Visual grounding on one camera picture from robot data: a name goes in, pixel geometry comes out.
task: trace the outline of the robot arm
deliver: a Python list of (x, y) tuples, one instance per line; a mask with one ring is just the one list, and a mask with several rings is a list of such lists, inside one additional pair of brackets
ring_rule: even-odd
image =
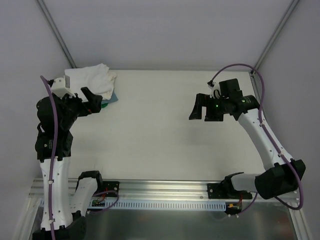
[[(47, 82), (51, 86), (56, 107), (58, 134), (50, 180), (55, 124), (52, 103), (49, 97), (45, 97), (36, 105), (40, 124), (37, 127), (38, 136), (35, 144), (43, 177), (44, 207), (40, 230), (33, 233), (32, 239), (52, 239), (53, 225), (55, 239), (81, 240), (86, 234), (87, 207), (93, 194), (102, 190), (103, 180), (99, 171), (83, 172), (78, 178), (75, 194), (69, 204), (68, 173), (73, 141), (70, 128), (78, 117), (99, 113), (102, 96), (95, 95), (87, 87), (83, 87), (81, 91), (88, 102), (82, 102), (82, 99), (69, 89), (67, 76)], [(52, 217), (49, 214), (50, 201)]]
[[(219, 83), (220, 98), (213, 98), (213, 94), (199, 93), (190, 120), (202, 118), (202, 107), (206, 107), (204, 121), (223, 121), (224, 114), (230, 114), (245, 129), (262, 159), (265, 172), (261, 174), (237, 174), (229, 177), (235, 191), (258, 192), (264, 199), (295, 191), (298, 183), (289, 166), (284, 162), (278, 151), (270, 141), (267, 133), (259, 121), (259, 103), (252, 95), (243, 96), (237, 79), (230, 79)], [(294, 160), (283, 148), (268, 123), (262, 115), (264, 127), (271, 138), (281, 149), (281, 154), (290, 160), (290, 164), (301, 179), (306, 166), (302, 160)]]

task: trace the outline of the purple cable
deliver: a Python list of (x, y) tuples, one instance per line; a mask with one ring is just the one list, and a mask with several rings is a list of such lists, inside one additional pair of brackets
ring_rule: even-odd
[[(247, 67), (247, 68), (250, 68), (252, 69), (254, 72), (256, 72), (256, 74), (259, 76), (260, 78), (260, 81), (261, 81), (261, 88), (262, 88), (262, 94), (261, 94), (261, 101), (260, 101), (260, 107), (259, 107), (259, 112), (258, 112), (258, 115), (259, 115), (259, 122), (265, 132), (265, 134), (268, 136), (269, 140), (271, 141), (272, 145), (274, 146), (274, 148), (276, 149), (276, 151), (278, 152), (278, 154), (280, 154), (281, 158), (283, 159), (283, 161), (288, 165), (288, 167), (290, 168), (290, 170), (292, 171), (295, 179), (296, 179), (296, 182), (298, 184), (298, 188), (299, 188), (299, 195), (300, 195), (300, 202), (299, 202), (299, 205), (297, 207), (294, 207), (294, 206), (290, 206), (289, 204), (287, 204), (286, 202), (284, 202), (283, 200), (281, 200), (279, 197), (274, 197), (275, 199), (277, 199), (280, 203), (282, 203), (283, 205), (285, 205), (286, 207), (292, 209), (292, 210), (300, 210), (303, 205), (304, 205), (304, 192), (303, 192), (303, 189), (302, 189), (302, 184), (301, 184), (301, 181), (300, 181), (300, 177), (298, 176), (297, 174), (297, 171), (294, 169), (294, 167), (290, 164), (290, 162), (288, 161), (288, 159), (283, 155), (281, 154), (281, 150), (280, 148), (278, 147), (276, 141), (274, 140), (274, 138), (271, 136), (270, 132), (268, 131), (268, 129), (266, 128), (266, 126), (263, 124), (263, 118), (262, 118), (262, 109), (263, 109), (263, 103), (264, 103), (264, 100), (265, 100), (265, 82), (264, 82), (264, 79), (263, 77), (261, 76), (261, 74), (251, 65), (248, 65), (248, 64), (244, 64), (244, 63), (235, 63), (235, 64), (231, 64), (231, 65), (228, 65), (228, 66), (225, 66), (223, 68), (221, 68), (212, 78), (212, 82), (213, 80), (225, 69), (227, 68), (230, 68), (230, 67), (234, 67), (234, 66), (244, 66), (244, 67)], [(253, 198), (253, 201), (251, 202), (251, 204), (245, 209), (245, 211), (255, 202), (257, 198), (257, 194), (255, 195), (255, 197)]]
[(256, 192), (252, 202), (250, 202), (250, 204), (245, 209), (243, 209), (241, 212), (239, 212), (238, 215), (239, 214), (243, 214), (244, 212), (246, 212), (248, 210), (248, 208), (250, 208), (254, 204), (254, 202), (256, 201), (257, 197), (258, 197), (258, 193)]
[(100, 196), (102, 194), (116, 194), (116, 200), (108, 207), (100, 210), (100, 211), (93, 211), (93, 212), (90, 212), (90, 214), (100, 214), (100, 213), (103, 213), (103, 212), (106, 212), (108, 211), (110, 208), (112, 208), (114, 205), (117, 204), (117, 202), (119, 201), (119, 193), (117, 191), (113, 191), (113, 190), (109, 190), (109, 191), (103, 191), (103, 192), (99, 192), (99, 193), (96, 193), (93, 195), (93, 197), (96, 197), (96, 196)]
[[(52, 96), (50, 87), (48, 85), (47, 80), (44, 78), (44, 76), (40, 76), (46, 91), (48, 92), (49, 99), (52, 106), (53, 111), (53, 120), (54, 120), (54, 135), (53, 135), (53, 146), (52, 146), (52, 153), (51, 153), (51, 161), (50, 161), (50, 172), (49, 172), (49, 181), (53, 181), (53, 172), (54, 172), (54, 164), (55, 164), (55, 155), (56, 155), (56, 149), (57, 149), (57, 140), (58, 140), (58, 114), (57, 114), (57, 108), (56, 103), (54, 100), (54, 97)], [(49, 211), (49, 220), (53, 220), (53, 213), (52, 213), (52, 184), (49, 184), (49, 192), (48, 192), (48, 211)], [(55, 235), (55, 226), (54, 223), (50, 223), (50, 230), (51, 230), (51, 238), (52, 240), (56, 240)]]

